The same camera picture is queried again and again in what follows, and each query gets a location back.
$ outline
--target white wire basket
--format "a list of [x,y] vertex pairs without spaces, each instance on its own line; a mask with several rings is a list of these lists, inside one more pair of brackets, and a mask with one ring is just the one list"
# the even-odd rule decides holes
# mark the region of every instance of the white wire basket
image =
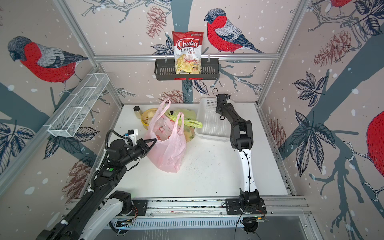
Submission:
[[202,128],[195,128],[195,134],[203,139],[227,142],[231,137],[231,124],[227,119],[220,120],[216,113],[216,98],[202,98],[196,120],[203,124]]
[[55,137],[73,137],[108,83],[107,74],[91,74],[84,86],[74,94],[68,106],[49,127],[48,132]]

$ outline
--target pink plastic bag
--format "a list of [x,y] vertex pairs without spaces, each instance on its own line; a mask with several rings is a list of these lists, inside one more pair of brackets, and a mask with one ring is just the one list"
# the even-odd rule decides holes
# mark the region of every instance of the pink plastic bag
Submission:
[[[163,109],[166,101],[168,101],[169,104]],[[180,112],[177,115],[176,122],[179,122],[180,117],[182,122],[181,127],[179,127],[164,115],[169,106],[169,98],[160,104],[152,121],[149,123],[148,131],[144,139],[158,139],[155,146],[153,146],[152,150],[147,155],[158,169],[163,170],[164,172],[178,172],[180,170],[181,158],[185,153],[186,147],[184,136],[184,114]]]

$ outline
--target black wire basket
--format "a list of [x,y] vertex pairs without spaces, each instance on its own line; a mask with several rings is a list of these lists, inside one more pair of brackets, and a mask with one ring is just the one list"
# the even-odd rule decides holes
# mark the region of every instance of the black wire basket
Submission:
[[201,73],[176,74],[175,59],[156,59],[155,75],[157,80],[216,80],[219,77],[218,58],[201,59]]

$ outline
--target yellow bowl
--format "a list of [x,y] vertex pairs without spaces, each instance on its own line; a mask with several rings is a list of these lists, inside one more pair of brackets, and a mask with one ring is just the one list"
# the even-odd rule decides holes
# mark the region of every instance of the yellow bowl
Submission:
[[147,111],[143,112],[141,115],[141,123],[143,124],[145,129],[148,129],[149,124],[147,124],[148,119],[151,118],[157,111],[157,108],[151,108]]

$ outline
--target plastic bag handle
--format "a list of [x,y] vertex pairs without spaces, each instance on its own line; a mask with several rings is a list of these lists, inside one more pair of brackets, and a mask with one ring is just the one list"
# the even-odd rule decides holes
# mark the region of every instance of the plastic bag handle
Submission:
[[170,101],[169,98],[165,99],[165,100],[160,104],[159,109],[162,109],[167,101],[169,102],[168,105],[166,105],[166,107],[161,111],[161,113],[156,117],[156,119],[152,119],[152,121],[150,122],[149,125],[151,125],[152,123],[157,122],[157,121],[161,118],[161,116],[163,116],[164,113],[168,110],[168,108],[169,108],[169,106],[170,106],[170,103],[171,103],[171,101]]
[[177,133],[177,127],[178,127],[178,123],[179,123],[180,116],[181,116],[181,127],[180,127],[180,132],[183,132],[183,133],[184,133],[184,113],[179,112],[179,114],[177,115],[176,121],[175,121],[175,125],[173,126],[172,134],[173,134],[174,132]]

